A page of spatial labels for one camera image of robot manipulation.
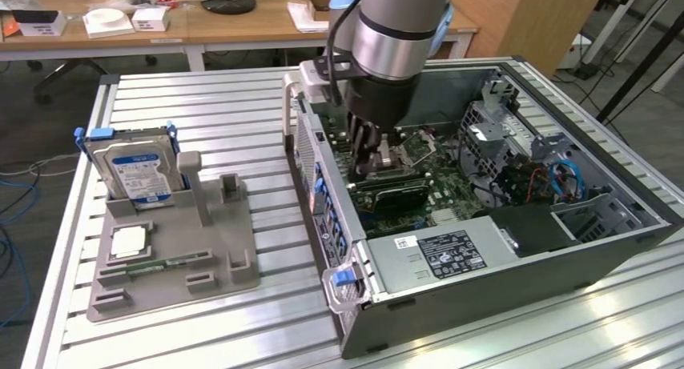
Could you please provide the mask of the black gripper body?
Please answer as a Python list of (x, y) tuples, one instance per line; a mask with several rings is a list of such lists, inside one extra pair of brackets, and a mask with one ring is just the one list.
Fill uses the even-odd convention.
[(409, 113), (419, 75), (390, 81), (373, 76), (350, 78), (344, 92), (347, 111), (383, 130), (394, 128)]

